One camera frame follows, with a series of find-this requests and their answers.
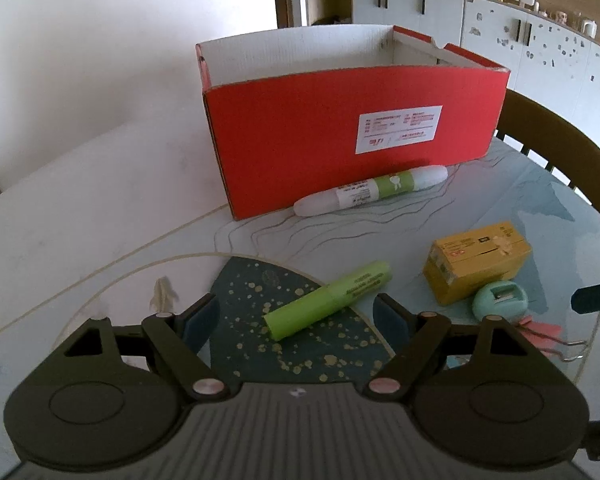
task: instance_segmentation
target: door handle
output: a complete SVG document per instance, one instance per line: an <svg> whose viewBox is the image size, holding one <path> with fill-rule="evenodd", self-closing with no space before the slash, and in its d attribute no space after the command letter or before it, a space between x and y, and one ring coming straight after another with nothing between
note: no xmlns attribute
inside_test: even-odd
<svg viewBox="0 0 600 480"><path fill-rule="evenodd" d="M529 34L526 37L526 43L525 46L529 46L529 44L531 43L531 28L533 27L533 23L529 23Z"/></svg>

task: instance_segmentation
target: open box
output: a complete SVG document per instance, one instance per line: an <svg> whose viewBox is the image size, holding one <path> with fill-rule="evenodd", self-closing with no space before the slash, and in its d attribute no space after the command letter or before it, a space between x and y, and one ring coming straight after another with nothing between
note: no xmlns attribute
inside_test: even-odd
<svg viewBox="0 0 600 480"><path fill-rule="evenodd" d="M196 46L235 219L311 193L483 156L509 70L401 27L268 30Z"/></svg>

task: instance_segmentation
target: highlighter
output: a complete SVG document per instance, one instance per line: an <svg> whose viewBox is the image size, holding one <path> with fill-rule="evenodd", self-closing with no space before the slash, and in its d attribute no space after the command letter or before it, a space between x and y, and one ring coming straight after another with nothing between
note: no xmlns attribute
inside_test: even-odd
<svg viewBox="0 0 600 480"><path fill-rule="evenodd" d="M366 292L377 290L391 276L391 267L387 262L372 262L336 282L269 312L264 316L264 321L272 339L280 341L350 305Z"/></svg>
<svg viewBox="0 0 600 480"><path fill-rule="evenodd" d="M446 166L423 166L368 178L305 196L294 204L294 212L298 216L323 215L375 202L391 195L427 189L444 182L448 176Z"/></svg>

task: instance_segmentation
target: green highlighter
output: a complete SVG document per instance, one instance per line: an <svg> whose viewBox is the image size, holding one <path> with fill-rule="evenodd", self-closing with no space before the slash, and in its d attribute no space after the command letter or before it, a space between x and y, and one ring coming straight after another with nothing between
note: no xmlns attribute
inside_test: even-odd
<svg viewBox="0 0 600 480"><path fill-rule="evenodd" d="M274 341L280 341L341 308L391 279L387 262L376 261L306 296L269 312L264 321Z"/></svg>

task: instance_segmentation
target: small yellow carton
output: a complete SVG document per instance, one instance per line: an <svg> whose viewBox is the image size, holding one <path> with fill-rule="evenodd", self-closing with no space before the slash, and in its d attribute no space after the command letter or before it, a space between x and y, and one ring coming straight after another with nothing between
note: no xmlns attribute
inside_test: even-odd
<svg viewBox="0 0 600 480"><path fill-rule="evenodd" d="M424 275L439 304L463 300L487 283L513 278L531 247L511 222L433 242Z"/></svg>

